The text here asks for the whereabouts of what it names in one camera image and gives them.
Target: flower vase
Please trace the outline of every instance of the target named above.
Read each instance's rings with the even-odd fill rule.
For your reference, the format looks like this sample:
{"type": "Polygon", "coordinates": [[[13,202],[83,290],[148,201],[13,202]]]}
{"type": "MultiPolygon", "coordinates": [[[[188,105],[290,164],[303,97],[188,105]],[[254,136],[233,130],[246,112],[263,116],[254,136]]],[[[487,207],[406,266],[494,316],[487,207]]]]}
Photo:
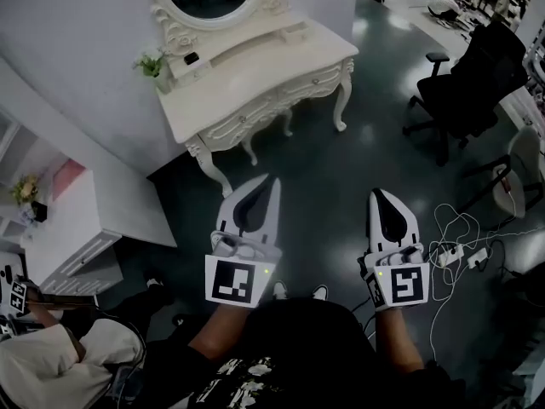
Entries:
{"type": "Polygon", "coordinates": [[[19,207],[19,219],[21,222],[30,227],[34,223],[34,209],[30,203],[24,203],[19,207]]]}
{"type": "Polygon", "coordinates": [[[163,66],[159,74],[153,78],[153,82],[163,94],[168,94],[170,92],[170,69],[163,66]]]}

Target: black office chair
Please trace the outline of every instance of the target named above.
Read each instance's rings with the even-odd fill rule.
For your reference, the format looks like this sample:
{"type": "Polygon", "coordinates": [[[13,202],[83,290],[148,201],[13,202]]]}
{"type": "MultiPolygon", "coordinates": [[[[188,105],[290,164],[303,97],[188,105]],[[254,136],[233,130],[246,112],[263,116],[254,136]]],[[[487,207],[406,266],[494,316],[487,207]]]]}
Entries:
{"type": "Polygon", "coordinates": [[[450,74],[438,76],[441,62],[449,57],[443,53],[428,53],[433,62],[432,77],[418,82],[422,99],[413,95],[409,105],[419,103],[433,120],[403,128],[403,134],[436,127],[439,129],[440,150],[437,165],[449,160],[448,134],[460,140],[459,147],[468,144],[469,135],[479,136],[497,123],[493,112],[507,94],[528,81],[522,58],[525,46],[502,23],[478,26],[468,51],[452,68],[450,74]]]}

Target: chair armrest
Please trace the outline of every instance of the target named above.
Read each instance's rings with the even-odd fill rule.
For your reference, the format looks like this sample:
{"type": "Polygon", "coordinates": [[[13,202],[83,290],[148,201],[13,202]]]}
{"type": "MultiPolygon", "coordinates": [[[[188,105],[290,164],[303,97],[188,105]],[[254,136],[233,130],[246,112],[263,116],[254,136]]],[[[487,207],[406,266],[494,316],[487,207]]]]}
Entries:
{"type": "Polygon", "coordinates": [[[427,60],[433,62],[432,78],[437,76],[437,74],[439,73],[439,67],[441,65],[441,62],[448,62],[450,60],[450,57],[447,56],[445,53],[428,53],[426,57],[427,60]]]}
{"type": "Polygon", "coordinates": [[[445,53],[428,53],[426,57],[427,57],[427,60],[433,63],[448,62],[450,60],[450,57],[447,56],[445,53]]]}

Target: small black object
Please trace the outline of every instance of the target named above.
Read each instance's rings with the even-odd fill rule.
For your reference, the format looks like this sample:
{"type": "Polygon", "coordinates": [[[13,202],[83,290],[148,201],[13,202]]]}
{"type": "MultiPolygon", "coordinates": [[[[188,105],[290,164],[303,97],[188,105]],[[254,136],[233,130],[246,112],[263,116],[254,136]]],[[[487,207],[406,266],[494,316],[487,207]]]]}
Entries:
{"type": "Polygon", "coordinates": [[[48,219],[48,207],[45,204],[38,203],[33,201],[31,203],[32,208],[34,209],[34,220],[37,222],[44,222],[48,219]]]}
{"type": "Polygon", "coordinates": [[[198,61],[198,55],[197,55],[197,53],[192,52],[192,53],[190,53],[189,55],[185,55],[185,56],[184,56],[184,61],[185,61],[188,65],[191,65],[193,62],[197,62],[197,61],[198,61]]]}
{"type": "Polygon", "coordinates": [[[6,270],[6,282],[8,282],[11,285],[12,282],[14,281],[14,276],[11,272],[11,267],[9,265],[6,265],[4,269],[6,270]]]}

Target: white cabinet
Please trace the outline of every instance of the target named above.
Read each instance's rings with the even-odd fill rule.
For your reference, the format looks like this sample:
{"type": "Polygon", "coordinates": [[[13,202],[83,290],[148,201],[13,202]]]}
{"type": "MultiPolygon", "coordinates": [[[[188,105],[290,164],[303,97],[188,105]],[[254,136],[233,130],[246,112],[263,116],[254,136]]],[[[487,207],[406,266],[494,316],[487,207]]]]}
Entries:
{"type": "Polygon", "coordinates": [[[123,279],[111,248],[123,232],[110,229],[122,228],[123,222],[113,220],[111,210],[106,216],[103,200],[95,174],[84,171],[49,202],[48,219],[30,228],[30,238],[21,242],[28,276],[44,293],[94,295],[123,279]]]}

